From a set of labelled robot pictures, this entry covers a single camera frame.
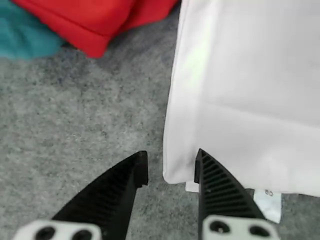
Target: white fabric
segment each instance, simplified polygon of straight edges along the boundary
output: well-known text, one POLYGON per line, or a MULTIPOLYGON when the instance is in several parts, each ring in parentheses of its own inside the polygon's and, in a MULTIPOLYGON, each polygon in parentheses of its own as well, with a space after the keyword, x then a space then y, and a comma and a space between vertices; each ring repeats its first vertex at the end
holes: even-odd
POLYGON ((320 196, 320 1, 183 0, 163 176, 199 148, 247 188, 320 196))
POLYGON ((253 200, 266 219, 277 224, 282 215, 282 194, 269 190, 255 190, 253 200))

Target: red cloth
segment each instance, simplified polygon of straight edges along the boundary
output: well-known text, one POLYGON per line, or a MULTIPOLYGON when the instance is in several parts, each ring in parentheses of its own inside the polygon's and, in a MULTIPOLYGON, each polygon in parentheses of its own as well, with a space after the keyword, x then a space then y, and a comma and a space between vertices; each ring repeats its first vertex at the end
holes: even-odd
POLYGON ((120 32, 166 17, 178 0, 12 0, 88 57, 120 32))

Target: screw hole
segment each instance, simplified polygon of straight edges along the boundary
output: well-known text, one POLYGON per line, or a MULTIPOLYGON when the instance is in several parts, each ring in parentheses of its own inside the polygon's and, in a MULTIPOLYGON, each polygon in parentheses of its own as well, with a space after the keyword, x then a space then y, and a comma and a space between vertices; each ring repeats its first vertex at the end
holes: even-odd
POLYGON ((252 235, 259 236, 259 237, 264 237, 264 238, 270 237, 270 233, 261 226, 251 226, 250 233, 252 235))
POLYGON ((213 221, 210 224, 210 230, 220 234, 226 234, 230 232, 230 227, 222 221, 213 221))
POLYGON ((36 233, 35 240, 50 240, 55 232, 56 230, 52 226, 46 226, 36 233))
POLYGON ((91 238, 92 233, 90 231, 80 230, 73 235, 72 240, 91 240, 91 238))

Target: teal fabric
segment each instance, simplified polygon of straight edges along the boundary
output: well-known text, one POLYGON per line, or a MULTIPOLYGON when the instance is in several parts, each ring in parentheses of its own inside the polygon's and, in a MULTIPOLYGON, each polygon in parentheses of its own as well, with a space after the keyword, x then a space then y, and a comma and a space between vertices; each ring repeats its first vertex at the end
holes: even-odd
POLYGON ((0 57, 32 59, 56 53, 63 40, 10 0, 0 0, 0 57))

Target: gray carpet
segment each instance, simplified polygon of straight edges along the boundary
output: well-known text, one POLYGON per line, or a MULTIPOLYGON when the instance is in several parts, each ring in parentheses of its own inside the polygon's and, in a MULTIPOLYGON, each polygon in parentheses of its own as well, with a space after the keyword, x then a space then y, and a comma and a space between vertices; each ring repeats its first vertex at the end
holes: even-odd
MULTIPOLYGON (((197 195, 162 177, 162 140, 179 9, 114 40, 100 59, 72 49, 33 61, 0 59, 0 239, 53 216, 138 150, 149 186, 137 193, 128 240, 196 240, 197 195)), ((286 195, 283 240, 316 240, 320 200, 286 195)))

